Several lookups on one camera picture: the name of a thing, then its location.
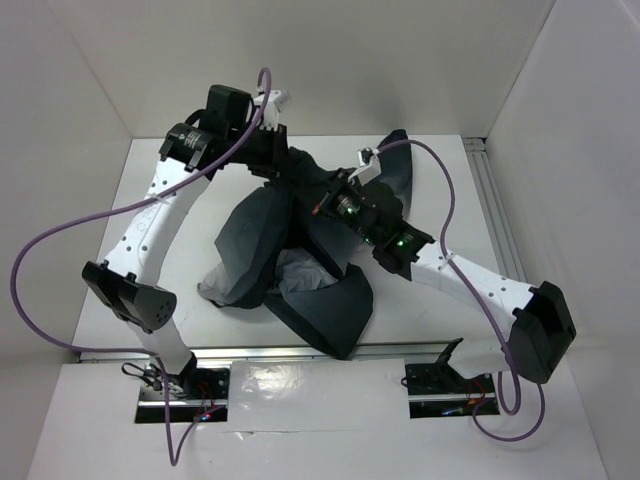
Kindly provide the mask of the dark navy jacket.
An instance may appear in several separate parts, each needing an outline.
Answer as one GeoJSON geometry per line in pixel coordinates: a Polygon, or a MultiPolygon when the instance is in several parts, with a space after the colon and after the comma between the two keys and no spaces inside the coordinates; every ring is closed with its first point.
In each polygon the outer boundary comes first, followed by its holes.
{"type": "Polygon", "coordinates": [[[266,182],[232,211],[215,240],[219,263],[197,285],[218,308],[265,306],[314,349],[346,360],[373,313],[372,287],[351,259],[363,241],[311,203],[333,172],[291,147],[288,158],[316,190],[297,197],[266,182]]]}

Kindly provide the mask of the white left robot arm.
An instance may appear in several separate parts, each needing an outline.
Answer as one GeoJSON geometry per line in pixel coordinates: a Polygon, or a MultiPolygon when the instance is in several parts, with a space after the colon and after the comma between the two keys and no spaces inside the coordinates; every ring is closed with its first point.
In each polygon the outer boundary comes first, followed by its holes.
{"type": "Polygon", "coordinates": [[[114,248],[87,262],[82,278],[116,318],[136,334],[161,374],[163,389],[189,397],[208,376],[173,320],[174,293],[158,285],[166,255],[187,214],[226,163],[264,175],[287,152],[279,122],[290,94],[265,86],[256,95],[224,85],[209,89],[204,108],[175,124],[159,149],[144,199],[114,248]]]}

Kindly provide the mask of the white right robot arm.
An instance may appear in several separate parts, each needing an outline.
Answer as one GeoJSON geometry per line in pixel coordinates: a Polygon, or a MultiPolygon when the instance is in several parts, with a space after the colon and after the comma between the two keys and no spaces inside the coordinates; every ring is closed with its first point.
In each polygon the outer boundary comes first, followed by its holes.
{"type": "Polygon", "coordinates": [[[312,212],[359,235],[389,273],[433,287],[491,317],[497,330],[493,337],[457,339],[445,349],[436,379],[448,392],[460,391],[481,374],[509,370],[545,384],[576,337],[559,287],[512,280],[443,250],[441,242],[403,218],[400,200],[381,182],[361,186],[341,171],[312,212]]]}

